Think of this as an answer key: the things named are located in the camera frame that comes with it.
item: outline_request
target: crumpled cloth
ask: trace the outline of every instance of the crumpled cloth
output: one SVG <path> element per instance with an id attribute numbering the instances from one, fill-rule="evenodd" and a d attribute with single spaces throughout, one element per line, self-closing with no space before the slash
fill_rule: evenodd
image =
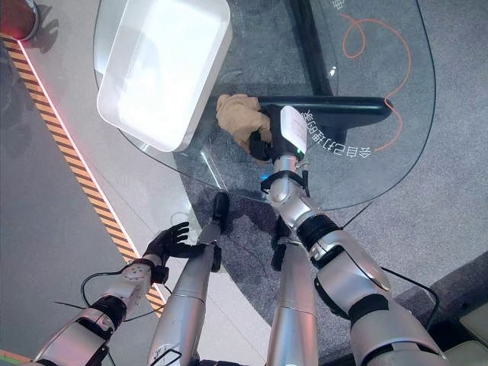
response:
<path id="1" fill-rule="evenodd" d="M 217 121 L 220 128 L 229 132 L 247 153 L 249 138 L 255 131 L 261 134 L 261 140 L 271 142 L 269 118 L 259 112 L 260 109 L 258 99 L 246 94 L 224 94 L 217 100 Z"/>

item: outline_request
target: glass tabletop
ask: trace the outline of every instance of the glass tabletop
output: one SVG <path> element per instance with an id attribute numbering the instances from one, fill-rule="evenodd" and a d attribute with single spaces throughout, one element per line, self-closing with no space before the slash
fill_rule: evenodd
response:
<path id="1" fill-rule="evenodd" d="M 161 152 L 124 133 L 145 154 L 198 181 L 256 200 L 272 172 L 239 148 L 215 117 L 219 95 L 261 103 L 296 97 L 376 97 L 384 117 L 366 124 L 297 107 L 308 126 L 310 193 L 325 209 L 369 201 L 398 184 L 428 138 L 435 106 L 429 42 L 416 0 L 228 0 L 233 39 L 191 144 Z M 94 38 L 103 77 L 124 10 L 101 0 Z"/>

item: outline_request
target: yellow and black hazard stripe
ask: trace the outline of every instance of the yellow and black hazard stripe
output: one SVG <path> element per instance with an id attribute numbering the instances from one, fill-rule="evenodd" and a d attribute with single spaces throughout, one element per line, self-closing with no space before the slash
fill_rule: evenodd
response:
<path id="1" fill-rule="evenodd" d="M 21 45 L 10 37 L 1 35 L 0 38 L 2 39 L 2 42 L 7 49 L 14 66 L 17 68 L 22 81 L 24 81 L 24 84 L 29 91 L 33 103 L 39 111 L 40 116 L 46 123 L 47 129 L 51 132 L 51 135 L 56 141 L 59 150 L 61 150 L 66 163 L 71 168 L 73 175 L 81 185 L 82 190 L 85 192 L 86 197 L 95 209 L 95 212 L 97 213 L 101 222 L 104 224 L 108 235 L 110 235 L 112 238 L 112 241 L 115 243 L 118 251 L 124 257 L 124 260 L 126 262 L 133 261 L 138 257 L 138 255 L 134 252 L 126 234 L 117 221 L 108 200 L 101 193 L 100 188 L 96 185 L 92 174 L 86 166 L 85 161 L 80 156 L 79 151 L 69 136 L 63 122 L 60 120 L 55 107 L 52 105 L 52 102 L 45 92 L 41 81 L 38 79 L 32 65 L 24 54 Z M 151 307 L 156 310 L 156 314 L 160 316 L 162 306 L 165 302 L 159 295 L 156 288 L 152 286 L 146 296 L 151 304 Z"/>

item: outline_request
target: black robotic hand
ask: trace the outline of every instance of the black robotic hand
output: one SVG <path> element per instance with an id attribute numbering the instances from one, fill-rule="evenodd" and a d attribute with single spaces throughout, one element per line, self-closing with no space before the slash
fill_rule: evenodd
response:
<path id="1" fill-rule="evenodd" d="M 188 222 L 179 223 L 167 230 L 163 230 L 159 235 L 149 243 L 144 255 L 154 254 L 161 258 L 162 265 L 168 261 L 169 257 L 176 258 L 193 258 L 201 254 L 205 250 L 205 246 L 198 244 L 196 246 L 189 246 L 185 244 L 190 231 L 188 229 Z"/>

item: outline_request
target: white plastic basin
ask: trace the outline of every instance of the white plastic basin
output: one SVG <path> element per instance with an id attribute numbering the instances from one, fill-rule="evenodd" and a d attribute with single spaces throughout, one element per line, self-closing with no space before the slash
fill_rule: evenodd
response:
<path id="1" fill-rule="evenodd" d="M 98 113 L 169 152 L 188 146 L 232 38 L 225 0 L 128 0 Z"/>

